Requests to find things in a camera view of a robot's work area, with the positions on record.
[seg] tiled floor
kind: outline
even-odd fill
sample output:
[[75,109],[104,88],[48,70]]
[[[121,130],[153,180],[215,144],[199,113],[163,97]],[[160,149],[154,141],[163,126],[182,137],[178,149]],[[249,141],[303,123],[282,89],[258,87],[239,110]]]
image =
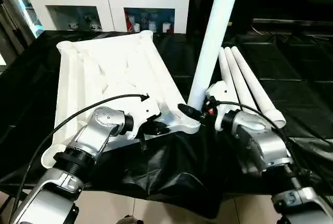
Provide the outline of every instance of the tiled floor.
[[[5,199],[0,192],[0,205]],[[134,215],[145,224],[275,224],[280,218],[268,195],[245,195],[228,200],[221,204],[213,220],[170,204],[106,192],[84,191],[76,204],[80,213],[75,224],[112,224],[126,215]]]

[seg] white pipe fitting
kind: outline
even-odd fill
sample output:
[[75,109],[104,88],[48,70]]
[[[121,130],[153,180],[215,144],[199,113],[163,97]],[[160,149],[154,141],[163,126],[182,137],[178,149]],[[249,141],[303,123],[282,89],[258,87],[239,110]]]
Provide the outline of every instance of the white pipe fitting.
[[[225,84],[227,86],[230,101],[238,103],[239,101],[238,101],[238,97],[237,97],[237,93],[236,93],[236,88],[235,88],[235,85],[234,85],[233,77],[231,75],[230,68],[229,68],[228,61],[227,61],[227,57],[225,56],[225,52],[224,52],[223,47],[221,47],[221,49],[220,49],[219,63],[220,63],[220,69],[221,69],[221,77],[222,77],[222,80],[225,82]],[[239,109],[239,107],[238,106],[230,106],[230,109],[237,110],[237,109]]]
[[[230,72],[231,75],[233,77],[234,80],[234,84],[236,87],[236,91],[237,91],[237,95],[239,98],[239,101],[242,104],[245,104],[246,106],[252,107],[254,109],[257,109],[257,106],[255,105],[253,98],[251,96],[250,90],[243,78],[243,75],[237,65],[237,62],[235,60],[235,57],[231,51],[231,49],[229,47],[226,47],[224,49],[225,52],[225,56],[227,58],[228,61],[228,65],[230,68]],[[248,110],[246,108],[243,109],[245,112],[251,113],[251,114],[255,114],[253,111]]]
[[282,113],[275,108],[238,48],[234,46],[231,50],[261,112],[270,120],[272,120],[277,125],[277,127],[284,127],[286,125],[285,118],[283,117]]
[[235,0],[214,0],[188,105],[201,110]]

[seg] black cable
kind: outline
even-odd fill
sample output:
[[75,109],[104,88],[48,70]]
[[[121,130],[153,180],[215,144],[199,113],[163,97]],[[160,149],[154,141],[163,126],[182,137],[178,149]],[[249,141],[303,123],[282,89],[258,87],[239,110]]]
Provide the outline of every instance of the black cable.
[[67,124],[69,121],[71,121],[73,118],[75,118],[76,116],[80,115],[81,113],[87,111],[87,110],[90,110],[96,106],[99,106],[103,103],[106,103],[106,102],[109,102],[109,101],[112,101],[112,100],[116,100],[116,99],[119,99],[119,98],[128,98],[128,97],[140,97],[141,100],[145,100],[147,98],[149,98],[149,96],[145,96],[145,95],[141,95],[141,94],[126,94],[126,95],[120,95],[120,96],[115,96],[115,97],[112,97],[112,98],[108,98],[108,99],[105,99],[105,100],[102,100],[100,102],[97,102],[95,104],[92,104],[91,106],[88,106],[84,109],[81,109],[80,111],[78,111],[77,113],[71,115],[70,117],[68,117],[66,120],[64,120],[62,123],[60,123],[56,128],[54,128],[50,134],[47,135],[47,137],[45,137],[42,142],[40,143],[40,145],[37,147],[37,149],[35,150],[35,152],[33,153],[29,163],[28,163],[28,166],[27,166],[27,170],[25,171],[25,174],[23,175],[23,178],[22,178],[22,181],[21,181],[21,184],[20,184],[20,187],[17,191],[17,195],[16,195],[16,198],[15,198],[15,201],[14,201],[14,205],[12,206],[12,209],[11,209],[11,214],[10,214],[10,220],[12,219],[12,216],[13,214],[15,213],[18,205],[19,205],[19,200],[20,200],[20,194],[23,190],[23,187],[24,187],[24,183],[27,179],[27,176],[28,176],[28,173],[29,173],[29,170],[31,168],[31,165],[33,163],[33,161],[35,160],[36,156],[38,155],[40,149],[44,146],[44,144],[48,141],[49,138],[51,138],[53,136],[53,134],[55,132],[57,132],[60,128],[62,128],[65,124]]

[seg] white cabinet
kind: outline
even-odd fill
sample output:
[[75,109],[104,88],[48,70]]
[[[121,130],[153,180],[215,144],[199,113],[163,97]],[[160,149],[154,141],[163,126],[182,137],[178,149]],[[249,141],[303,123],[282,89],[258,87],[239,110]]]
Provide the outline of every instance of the white cabinet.
[[114,31],[108,0],[30,0],[46,30]]
[[164,24],[169,32],[186,32],[189,0],[30,1],[46,30],[127,32],[125,15],[129,15],[141,30],[155,25],[156,31],[162,32]]

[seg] black tablecloth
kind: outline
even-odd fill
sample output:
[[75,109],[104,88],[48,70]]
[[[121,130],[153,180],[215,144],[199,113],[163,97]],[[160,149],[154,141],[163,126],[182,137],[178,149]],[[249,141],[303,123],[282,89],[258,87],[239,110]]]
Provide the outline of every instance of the black tablecloth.
[[[60,41],[83,41],[95,32],[45,31],[0,76],[0,178],[19,169],[52,130],[57,100]],[[110,32],[104,37],[124,33]],[[183,34],[154,35],[154,44],[187,100],[202,41]],[[329,40],[286,36],[226,36],[237,45],[282,111],[289,137],[333,137],[333,48]],[[221,80],[216,66],[212,83]],[[174,133],[103,154],[90,190],[163,201],[213,218],[227,193],[268,193],[260,177],[243,175],[236,156],[213,126],[194,135]],[[32,186],[44,169],[36,160]],[[15,189],[22,171],[0,190]]]

